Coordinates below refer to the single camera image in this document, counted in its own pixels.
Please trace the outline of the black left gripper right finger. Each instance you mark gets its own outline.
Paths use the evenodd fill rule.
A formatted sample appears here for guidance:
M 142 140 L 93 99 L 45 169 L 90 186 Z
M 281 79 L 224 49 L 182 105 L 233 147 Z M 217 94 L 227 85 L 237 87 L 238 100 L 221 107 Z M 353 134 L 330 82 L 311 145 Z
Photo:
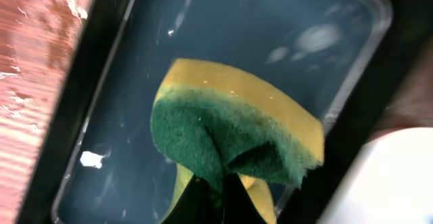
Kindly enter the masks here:
M 224 178 L 224 224 L 265 224 L 237 174 Z

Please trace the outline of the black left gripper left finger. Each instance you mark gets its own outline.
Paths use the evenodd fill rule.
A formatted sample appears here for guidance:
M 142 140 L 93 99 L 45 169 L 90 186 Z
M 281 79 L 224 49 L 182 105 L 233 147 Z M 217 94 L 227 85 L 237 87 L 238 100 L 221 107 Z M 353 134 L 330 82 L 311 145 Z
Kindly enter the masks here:
M 221 224 L 223 208 L 211 203 L 209 192 L 207 182 L 194 175 L 161 224 Z

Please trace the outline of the green yellow sponge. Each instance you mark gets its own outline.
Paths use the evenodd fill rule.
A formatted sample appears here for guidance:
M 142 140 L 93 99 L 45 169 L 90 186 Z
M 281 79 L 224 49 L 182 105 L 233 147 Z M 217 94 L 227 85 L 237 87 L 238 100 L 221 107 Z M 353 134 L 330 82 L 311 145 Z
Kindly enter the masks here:
M 174 201 L 199 177 L 218 210 L 223 179 L 234 173 L 265 223 L 277 220 L 269 184 L 300 187 L 324 161 L 319 120 L 272 84 L 216 62 L 179 58 L 172 64 L 150 129 L 158 151 L 177 165 Z

